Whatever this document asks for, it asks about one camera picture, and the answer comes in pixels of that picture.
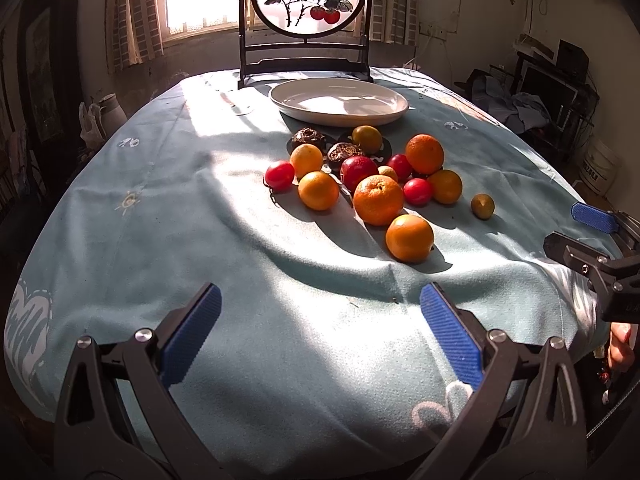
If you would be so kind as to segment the right hand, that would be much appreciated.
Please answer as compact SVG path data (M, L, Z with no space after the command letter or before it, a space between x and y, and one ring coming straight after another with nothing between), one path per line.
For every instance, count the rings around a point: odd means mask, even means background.
M608 367L614 372L626 372L634 364L634 350L629 344L631 333L631 324L611 324L610 341L608 342Z

